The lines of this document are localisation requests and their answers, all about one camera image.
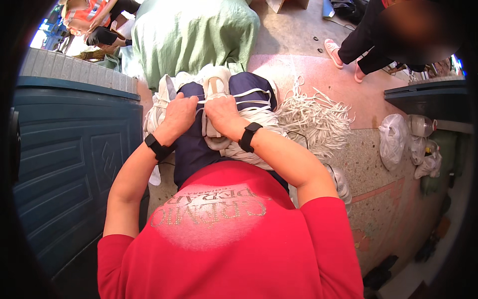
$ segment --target black smartwatch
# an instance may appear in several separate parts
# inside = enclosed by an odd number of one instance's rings
[[[169,147],[159,144],[153,134],[146,136],[144,142],[156,154],[156,160],[158,160],[158,162],[166,159],[176,148],[175,144]]]
[[[257,132],[258,129],[262,128],[262,126],[256,122],[251,122],[244,131],[244,134],[242,135],[242,138],[239,140],[239,146],[244,150],[246,153],[253,153],[254,148],[250,145],[250,141],[252,140],[252,137],[254,134]]]

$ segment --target door panel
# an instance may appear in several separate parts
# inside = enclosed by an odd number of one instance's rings
[[[111,184],[142,142],[138,99],[84,83],[19,79],[13,104],[22,155],[13,192],[27,239],[50,277],[103,230]]]

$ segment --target leg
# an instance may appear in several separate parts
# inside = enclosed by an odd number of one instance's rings
[[[96,27],[95,30],[88,36],[87,45],[108,44],[112,45],[117,43],[118,35],[108,28],[103,26]]]
[[[367,55],[365,55],[364,58],[357,62],[359,66],[357,71],[357,77],[359,79],[363,79],[365,75],[375,72],[376,70],[379,70],[392,62],[393,60],[385,57],[374,47]]]
[[[111,44],[112,46],[120,46],[120,47],[126,47],[126,41],[119,39],[118,37],[116,38],[116,41]]]
[[[199,100],[204,100],[203,87],[194,82],[185,84],[178,92],[184,93],[185,97],[198,96]],[[203,107],[204,104],[198,104],[196,109]],[[174,183],[178,186],[178,189],[201,168],[216,162],[232,160],[231,158],[221,157],[219,151],[214,151],[207,146],[201,134],[201,115],[202,113],[199,112],[191,128],[175,142],[177,147]]]
[[[381,0],[370,0],[360,24],[347,36],[341,48],[335,50],[332,54],[336,55],[337,58],[347,65],[365,51],[370,50],[373,47],[370,29],[378,14],[384,9],[385,7]]]
[[[236,75],[231,76],[229,79],[229,91],[232,95],[235,94],[240,94],[243,92],[246,92],[248,90],[254,89],[254,88],[260,88],[264,91],[270,91],[271,92],[271,109],[274,110],[275,107],[277,106],[277,100],[274,96],[274,92],[272,90],[271,85],[269,82],[260,77],[257,76],[253,73],[249,72],[242,72]],[[265,93],[262,93],[260,91],[255,91],[249,95],[236,98],[236,102],[244,101],[244,100],[269,100],[269,96]],[[256,104],[256,103],[242,103],[238,105],[238,110],[242,110],[244,108],[248,107],[264,107],[264,104]],[[277,174],[277,172],[273,170],[268,170],[267,172],[270,173],[271,176],[274,177],[289,193],[289,185],[287,182]]]
[[[123,12],[127,11],[131,14],[135,14],[140,8],[140,4],[134,0],[118,0],[111,9],[111,20],[114,21]]]

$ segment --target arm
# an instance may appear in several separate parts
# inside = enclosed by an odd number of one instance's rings
[[[239,116],[232,96],[207,101],[205,110],[214,128],[235,142],[250,123]],[[318,197],[338,198],[329,172],[306,148],[264,128],[257,130],[250,145],[255,154],[297,188],[299,207]]]
[[[170,146],[191,127],[197,101],[197,97],[185,99],[180,92],[169,103],[164,121],[153,133],[161,145]],[[121,167],[109,191],[103,237],[123,234],[135,238],[138,235],[140,201],[151,172],[158,163],[155,156],[143,142]]]
[[[88,32],[93,32],[93,30],[96,29],[96,27],[101,25],[101,22],[106,18],[106,15],[109,14],[113,6],[115,6],[116,2],[118,0],[109,0],[108,4],[105,5],[105,8],[103,8],[102,11],[98,12],[98,15],[93,19],[91,22],[91,25],[88,28]]]

